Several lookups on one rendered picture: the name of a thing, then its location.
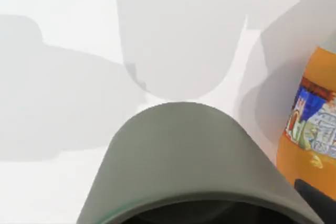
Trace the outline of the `orange bottle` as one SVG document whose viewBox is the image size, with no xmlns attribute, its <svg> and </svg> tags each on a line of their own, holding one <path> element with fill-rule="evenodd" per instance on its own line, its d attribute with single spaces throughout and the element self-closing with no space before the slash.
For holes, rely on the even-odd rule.
<svg viewBox="0 0 336 224">
<path fill-rule="evenodd" d="M 276 166 L 336 200 L 336 31 L 311 55 L 279 140 Z"/>
</svg>

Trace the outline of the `grey-green cup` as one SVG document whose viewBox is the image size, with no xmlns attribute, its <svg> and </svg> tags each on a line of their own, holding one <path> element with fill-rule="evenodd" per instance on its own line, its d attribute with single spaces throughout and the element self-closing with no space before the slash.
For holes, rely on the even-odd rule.
<svg viewBox="0 0 336 224">
<path fill-rule="evenodd" d="M 324 224 L 229 115 L 165 103 L 114 135 L 76 224 Z"/>
</svg>

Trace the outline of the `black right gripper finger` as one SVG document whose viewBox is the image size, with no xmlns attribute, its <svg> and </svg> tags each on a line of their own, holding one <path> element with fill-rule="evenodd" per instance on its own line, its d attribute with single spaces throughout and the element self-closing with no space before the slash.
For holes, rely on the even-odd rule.
<svg viewBox="0 0 336 224">
<path fill-rule="evenodd" d="M 324 224 L 336 224 L 336 200 L 301 179 L 295 180 L 294 188 Z"/>
</svg>

